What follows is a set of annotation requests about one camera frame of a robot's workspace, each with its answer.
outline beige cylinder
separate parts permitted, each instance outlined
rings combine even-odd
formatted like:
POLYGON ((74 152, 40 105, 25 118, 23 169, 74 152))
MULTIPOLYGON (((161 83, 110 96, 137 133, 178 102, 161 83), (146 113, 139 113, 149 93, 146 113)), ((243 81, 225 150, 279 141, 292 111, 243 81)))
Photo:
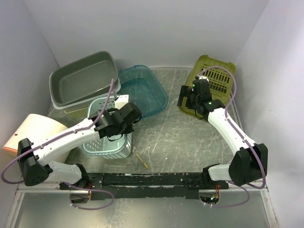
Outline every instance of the beige cylinder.
MULTIPOLYGON (((42 142, 42 140, 66 129, 66 126, 53 119, 38 114, 29 114, 17 131, 4 145, 3 149, 5 152, 16 157, 20 140, 28 138, 34 143, 34 145, 36 145, 36 142, 42 142)), ((55 161, 64 163, 69 153, 70 151, 67 151, 60 155, 55 159, 55 161)))

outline blue tray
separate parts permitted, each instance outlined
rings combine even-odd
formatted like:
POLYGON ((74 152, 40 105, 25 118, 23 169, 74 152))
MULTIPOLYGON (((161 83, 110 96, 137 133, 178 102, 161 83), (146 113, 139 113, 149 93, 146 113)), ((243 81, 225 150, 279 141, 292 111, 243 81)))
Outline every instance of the blue tray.
POLYGON ((153 116, 167 106, 168 96, 148 67, 137 65, 120 70, 118 77, 121 84, 119 94, 128 94, 130 102, 141 110, 143 118, 153 116))

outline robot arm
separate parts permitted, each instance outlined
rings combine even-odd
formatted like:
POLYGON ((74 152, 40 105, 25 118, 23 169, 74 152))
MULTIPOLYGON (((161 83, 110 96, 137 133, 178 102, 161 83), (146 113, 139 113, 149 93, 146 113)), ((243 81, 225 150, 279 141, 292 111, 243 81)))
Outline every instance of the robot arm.
POLYGON ((225 106, 219 100, 212 100, 209 82, 206 77, 194 80, 193 87, 182 86, 178 106, 181 106, 185 97, 187 98, 186 107, 195 110, 217 129, 229 145, 234 156, 231 164, 216 164, 208 167, 211 180, 233 181, 234 184, 241 186, 262 178, 260 167, 252 151, 233 129, 228 119, 253 147, 263 164, 265 174, 267 173, 267 147, 263 143, 256 144, 238 127, 229 115, 227 118, 225 117, 225 106))
POLYGON ((91 115, 79 124, 43 142, 31 142, 29 139, 21 140, 18 145, 18 155, 30 150, 32 146, 41 146, 41 149, 35 150, 18 161, 25 185, 33 186, 44 181, 77 183, 80 187, 86 185, 88 176, 83 165, 62 164, 54 159, 86 142, 131 133, 133 123, 138 122, 142 116, 138 107, 126 102, 120 109, 105 111, 96 124, 88 128, 96 120, 98 114, 91 115))

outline yellow pencil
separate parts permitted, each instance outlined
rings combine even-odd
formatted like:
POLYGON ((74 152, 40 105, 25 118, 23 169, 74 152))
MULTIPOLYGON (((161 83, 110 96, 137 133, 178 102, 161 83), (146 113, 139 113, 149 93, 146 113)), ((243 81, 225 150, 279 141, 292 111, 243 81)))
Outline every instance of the yellow pencil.
POLYGON ((136 153, 136 156, 138 157, 138 159, 143 163, 143 165, 149 169, 149 166, 147 165, 147 163, 145 163, 145 161, 141 158, 141 156, 139 155, 139 153, 136 153))

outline white wall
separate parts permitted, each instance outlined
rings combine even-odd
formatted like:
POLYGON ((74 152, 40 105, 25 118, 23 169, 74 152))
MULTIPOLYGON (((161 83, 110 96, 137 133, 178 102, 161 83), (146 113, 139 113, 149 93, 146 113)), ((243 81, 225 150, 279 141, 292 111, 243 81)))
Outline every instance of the white wall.
POLYGON ((282 228, 304 224, 304 1, 271 0, 237 60, 246 132, 269 148, 267 183, 282 228))
MULTIPOLYGON (((21 0, 0 1, 0 148, 29 113, 47 114, 48 76, 58 65, 21 0)), ((0 170, 12 157, 0 149, 0 170)), ((6 177, 20 178, 17 165, 6 177)), ((3 227, 16 185, 0 180, 0 227, 3 227)))
POLYGON ((60 66, 100 50, 118 67, 234 62, 269 0, 24 0, 60 66))

